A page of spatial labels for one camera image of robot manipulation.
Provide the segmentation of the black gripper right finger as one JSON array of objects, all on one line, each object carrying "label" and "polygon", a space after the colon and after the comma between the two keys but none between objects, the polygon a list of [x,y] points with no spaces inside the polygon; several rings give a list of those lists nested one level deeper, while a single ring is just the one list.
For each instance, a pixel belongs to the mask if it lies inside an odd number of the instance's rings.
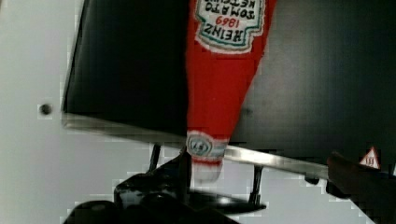
[{"label": "black gripper right finger", "polygon": [[395,224],[396,181],[389,175],[345,159],[334,152],[328,159],[328,177],[375,224]]}]

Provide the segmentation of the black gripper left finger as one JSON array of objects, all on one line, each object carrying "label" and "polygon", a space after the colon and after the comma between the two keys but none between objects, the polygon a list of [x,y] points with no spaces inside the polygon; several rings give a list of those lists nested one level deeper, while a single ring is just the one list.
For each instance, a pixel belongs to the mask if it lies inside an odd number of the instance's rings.
[{"label": "black gripper left finger", "polygon": [[147,172],[114,189],[114,200],[77,205],[63,224],[239,224],[224,215],[215,198],[190,191],[191,156],[185,151],[158,166],[156,146]]}]

